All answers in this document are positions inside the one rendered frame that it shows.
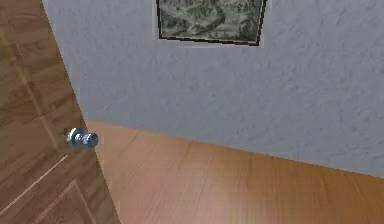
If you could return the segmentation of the dark framed grey picture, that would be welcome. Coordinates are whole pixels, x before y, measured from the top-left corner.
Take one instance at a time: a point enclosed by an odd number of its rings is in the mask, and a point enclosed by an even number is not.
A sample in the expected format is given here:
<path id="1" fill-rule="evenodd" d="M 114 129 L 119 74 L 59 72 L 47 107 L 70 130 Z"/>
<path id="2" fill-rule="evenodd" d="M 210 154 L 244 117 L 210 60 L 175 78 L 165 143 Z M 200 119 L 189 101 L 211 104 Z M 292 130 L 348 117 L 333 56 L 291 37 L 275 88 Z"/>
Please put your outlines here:
<path id="1" fill-rule="evenodd" d="M 267 0 L 156 0 L 165 40 L 259 46 Z"/>

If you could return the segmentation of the silver round door knob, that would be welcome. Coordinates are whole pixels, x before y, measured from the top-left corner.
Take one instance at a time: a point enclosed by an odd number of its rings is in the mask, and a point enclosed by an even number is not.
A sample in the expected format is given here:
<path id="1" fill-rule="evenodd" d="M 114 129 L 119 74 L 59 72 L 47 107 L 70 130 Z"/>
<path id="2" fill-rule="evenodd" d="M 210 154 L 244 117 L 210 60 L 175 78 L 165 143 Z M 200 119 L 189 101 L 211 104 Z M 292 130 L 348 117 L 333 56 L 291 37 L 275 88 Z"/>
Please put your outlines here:
<path id="1" fill-rule="evenodd" d="M 87 133 L 82 128 L 72 128 L 66 135 L 66 142 L 71 148 L 94 149 L 98 144 L 98 135 Z"/>

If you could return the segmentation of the brown wooden room door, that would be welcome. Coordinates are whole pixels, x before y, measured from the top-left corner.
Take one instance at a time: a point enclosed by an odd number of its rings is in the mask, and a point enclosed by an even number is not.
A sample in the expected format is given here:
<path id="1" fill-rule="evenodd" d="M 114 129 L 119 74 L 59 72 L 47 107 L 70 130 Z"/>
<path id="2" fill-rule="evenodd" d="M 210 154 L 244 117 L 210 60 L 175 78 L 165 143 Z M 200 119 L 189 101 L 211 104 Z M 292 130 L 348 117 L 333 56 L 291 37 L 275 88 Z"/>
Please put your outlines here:
<path id="1" fill-rule="evenodd" d="M 121 224 L 42 0 L 0 0 L 0 224 Z"/>

